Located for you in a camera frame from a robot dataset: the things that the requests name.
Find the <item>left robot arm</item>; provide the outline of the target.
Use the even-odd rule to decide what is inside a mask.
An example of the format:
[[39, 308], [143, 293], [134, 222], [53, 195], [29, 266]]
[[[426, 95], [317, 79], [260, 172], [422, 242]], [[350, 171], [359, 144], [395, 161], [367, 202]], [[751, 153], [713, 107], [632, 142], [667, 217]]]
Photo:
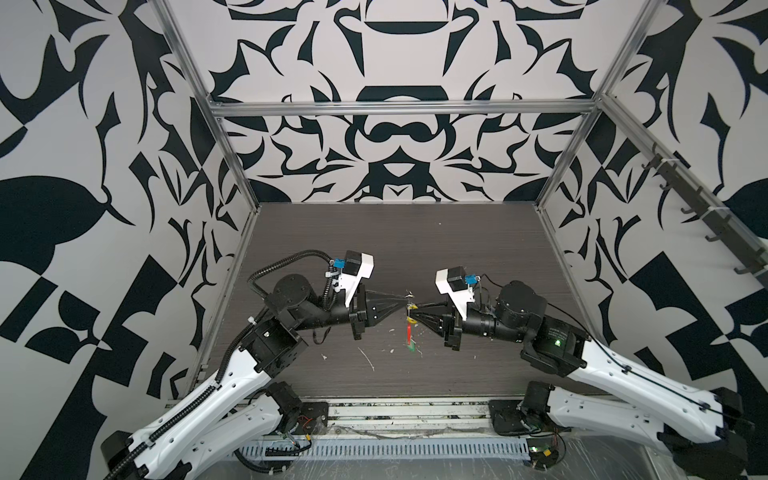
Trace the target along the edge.
[[307, 348], [301, 331], [348, 324], [354, 339], [406, 307], [361, 278], [326, 301], [302, 275], [280, 279], [264, 309], [227, 347], [219, 368], [174, 407], [101, 446], [109, 479], [195, 479], [255, 437], [292, 432], [303, 404], [277, 377]]

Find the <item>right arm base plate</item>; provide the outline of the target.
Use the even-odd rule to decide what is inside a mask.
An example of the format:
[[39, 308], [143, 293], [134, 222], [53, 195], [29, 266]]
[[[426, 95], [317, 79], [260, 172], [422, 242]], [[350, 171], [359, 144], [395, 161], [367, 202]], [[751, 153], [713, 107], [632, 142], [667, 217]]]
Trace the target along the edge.
[[555, 432], [549, 407], [538, 400], [499, 400], [488, 402], [491, 425], [501, 436], [524, 436]]

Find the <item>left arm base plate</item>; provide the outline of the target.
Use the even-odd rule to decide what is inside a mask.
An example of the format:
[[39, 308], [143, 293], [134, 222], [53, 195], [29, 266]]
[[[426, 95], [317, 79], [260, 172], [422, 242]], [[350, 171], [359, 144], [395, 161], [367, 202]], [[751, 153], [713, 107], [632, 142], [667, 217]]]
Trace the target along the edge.
[[288, 433], [294, 435], [312, 435], [323, 432], [327, 428], [328, 419], [328, 402], [303, 402], [285, 418], [285, 427]]

